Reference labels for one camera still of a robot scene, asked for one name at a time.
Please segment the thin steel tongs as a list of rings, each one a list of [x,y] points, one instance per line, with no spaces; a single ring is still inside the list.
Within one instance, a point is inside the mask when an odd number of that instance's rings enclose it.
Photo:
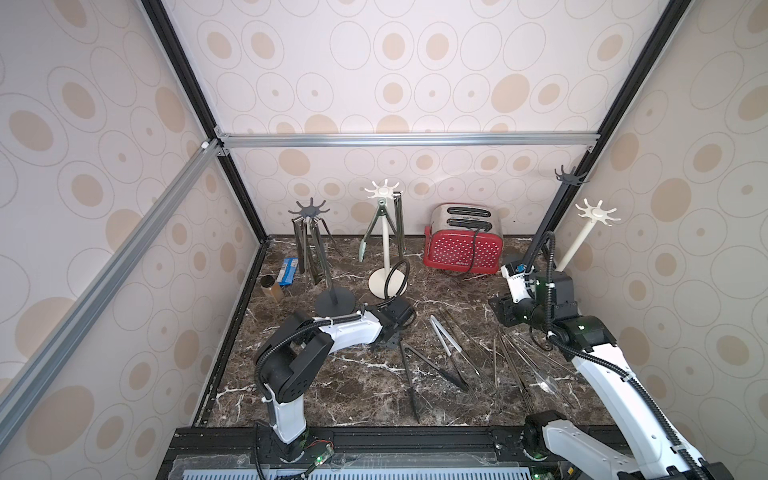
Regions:
[[[306,221],[309,233],[309,244],[311,248],[311,262],[312,262],[312,281],[314,285],[320,284],[325,281],[326,284],[330,282],[330,264],[327,258],[325,249],[325,243],[320,233],[320,226],[316,219],[308,219]]]

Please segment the white utensil rack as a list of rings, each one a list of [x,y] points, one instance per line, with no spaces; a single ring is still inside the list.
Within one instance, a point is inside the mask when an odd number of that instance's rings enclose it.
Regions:
[[[578,216],[585,219],[586,223],[583,225],[569,248],[566,250],[565,254],[557,263],[556,270],[558,272],[563,272],[565,270],[582,244],[590,235],[593,228],[598,223],[602,223],[606,227],[611,227],[614,223],[620,221],[620,218],[614,216],[614,214],[617,212],[617,209],[604,209],[602,200],[599,200],[595,205],[591,205],[588,199],[585,198],[582,203],[576,203],[575,208],[579,211]]]
[[[393,193],[400,190],[398,182],[390,185],[388,179],[385,179],[382,184],[373,182],[372,185],[371,189],[365,188],[364,191],[369,193],[370,199],[377,200],[377,208],[361,240],[359,261],[362,262],[364,260],[366,247],[374,228],[381,224],[383,267],[371,274],[368,286],[370,292],[375,297],[388,299],[402,294],[407,288],[406,274],[402,271],[401,267],[393,267],[391,263],[390,240],[392,236],[395,237],[395,245],[397,247]]]

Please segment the small steel tongs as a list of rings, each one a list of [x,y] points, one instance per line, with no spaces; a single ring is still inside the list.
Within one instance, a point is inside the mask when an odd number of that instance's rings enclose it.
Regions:
[[[450,363],[453,365],[457,373],[461,374],[459,362],[463,361],[465,364],[467,364],[470,367],[470,370],[478,378],[480,378],[481,374],[480,374],[479,368],[465,353],[463,347],[459,344],[459,342],[453,337],[451,330],[447,328],[435,315],[430,316],[429,322],[445,354],[447,355]]]

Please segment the dark grey utensil rack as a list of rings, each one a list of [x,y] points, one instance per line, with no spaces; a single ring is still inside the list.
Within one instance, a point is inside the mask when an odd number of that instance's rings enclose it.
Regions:
[[[306,205],[297,201],[297,210],[289,210],[288,213],[293,216],[292,225],[299,272],[309,273],[314,285],[325,283],[325,289],[315,299],[315,313],[321,317],[339,317],[351,314],[355,310],[356,300],[349,289],[336,286],[332,278],[321,227],[325,229],[326,236],[332,245],[335,248],[338,245],[322,217],[323,213],[330,211],[330,209],[323,209],[325,204],[326,201],[323,200],[316,205],[314,198],[310,197]]]

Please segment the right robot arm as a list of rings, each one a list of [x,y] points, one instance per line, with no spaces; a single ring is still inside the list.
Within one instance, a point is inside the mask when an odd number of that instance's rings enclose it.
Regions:
[[[549,259],[543,273],[531,247],[522,260],[501,268],[509,292],[489,300],[504,327],[525,325],[540,332],[538,347],[560,353],[591,385],[630,451],[623,454],[578,428],[556,410],[526,417],[523,453],[533,461],[558,456],[592,479],[729,479],[721,462],[710,462],[668,419],[642,385],[614,335],[595,316],[578,311],[572,279]]]

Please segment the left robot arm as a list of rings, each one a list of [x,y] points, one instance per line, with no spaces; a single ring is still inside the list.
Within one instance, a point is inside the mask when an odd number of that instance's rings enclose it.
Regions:
[[[316,314],[289,315],[254,357],[254,381],[267,406],[272,438],[294,446],[306,437],[304,394],[328,356],[358,345],[387,344],[415,316],[406,286],[375,304],[358,304],[354,294],[331,286],[318,297]]]

